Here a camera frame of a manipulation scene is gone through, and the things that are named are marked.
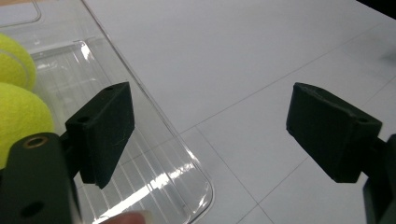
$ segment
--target tennis ball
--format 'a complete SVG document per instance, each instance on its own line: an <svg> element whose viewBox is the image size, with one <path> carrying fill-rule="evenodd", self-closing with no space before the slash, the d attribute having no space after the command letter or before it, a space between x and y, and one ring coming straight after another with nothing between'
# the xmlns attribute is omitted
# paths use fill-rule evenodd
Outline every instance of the tennis ball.
<svg viewBox="0 0 396 224"><path fill-rule="evenodd" d="M35 94L0 83L0 169L6 167L12 145L35 133L53 132L50 110Z"/></svg>
<svg viewBox="0 0 396 224"><path fill-rule="evenodd" d="M0 82L10 83L26 90L35 85L35 63L17 41L0 34Z"/></svg>

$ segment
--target white tiled surface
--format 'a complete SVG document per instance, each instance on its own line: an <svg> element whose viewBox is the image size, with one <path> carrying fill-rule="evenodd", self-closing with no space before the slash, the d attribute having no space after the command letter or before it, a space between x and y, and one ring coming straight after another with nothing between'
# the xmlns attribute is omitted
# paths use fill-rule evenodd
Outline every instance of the white tiled surface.
<svg viewBox="0 0 396 224"><path fill-rule="evenodd" d="M216 151L195 128L182 135L216 186L213 208L198 223L236 223L256 205Z"/></svg>
<svg viewBox="0 0 396 224"><path fill-rule="evenodd" d="M259 206L256 206L250 211L238 224L272 224L273 222L268 218L267 215L262 211Z"/></svg>
<svg viewBox="0 0 396 224"><path fill-rule="evenodd" d="M334 184L286 116L306 82L396 133L396 21L354 0L88 3L211 176L198 223L364 223L364 178Z"/></svg>

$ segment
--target yellow tennis ball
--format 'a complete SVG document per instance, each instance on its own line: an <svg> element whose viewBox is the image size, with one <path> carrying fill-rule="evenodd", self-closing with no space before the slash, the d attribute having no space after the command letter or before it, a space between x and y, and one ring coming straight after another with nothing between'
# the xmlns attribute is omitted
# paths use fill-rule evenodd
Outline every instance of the yellow tennis ball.
<svg viewBox="0 0 396 224"><path fill-rule="evenodd" d="M12 145L35 133L52 133L50 110L35 94L0 83L0 169L6 167Z"/></svg>
<svg viewBox="0 0 396 224"><path fill-rule="evenodd" d="M35 63L17 41L0 34L0 82L10 83L26 90L35 85Z"/></svg>

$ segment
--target transparent plastic bin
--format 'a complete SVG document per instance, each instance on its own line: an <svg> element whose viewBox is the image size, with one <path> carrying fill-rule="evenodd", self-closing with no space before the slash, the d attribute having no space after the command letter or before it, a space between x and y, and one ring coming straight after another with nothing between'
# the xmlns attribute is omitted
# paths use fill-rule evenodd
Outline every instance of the transparent plastic bin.
<svg viewBox="0 0 396 224"><path fill-rule="evenodd" d="M154 223L193 223L202 216L214 197L209 179L87 5L8 2L0 5L0 32L34 58L33 92L49 106L57 134L101 89L124 81L131 85L135 129L109 184L100 190L75 178L84 222L133 210L151 211Z"/></svg>

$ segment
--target plastic container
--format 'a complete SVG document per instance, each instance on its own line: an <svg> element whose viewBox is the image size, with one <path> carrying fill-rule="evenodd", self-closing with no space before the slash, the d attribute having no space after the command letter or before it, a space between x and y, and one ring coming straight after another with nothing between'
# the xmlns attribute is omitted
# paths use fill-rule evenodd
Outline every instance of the plastic container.
<svg viewBox="0 0 396 224"><path fill-rule="evenodd" d="M79 175L75 178L85 223L131 210L151 211L154 223L192 223L202 216L214 197L209 179L86 4L9 2L0 6L0 32L33 56L33 92L48 104L57 134L101 89L130 82L135 130L110 183L100 190L83 184Z"/></svg>

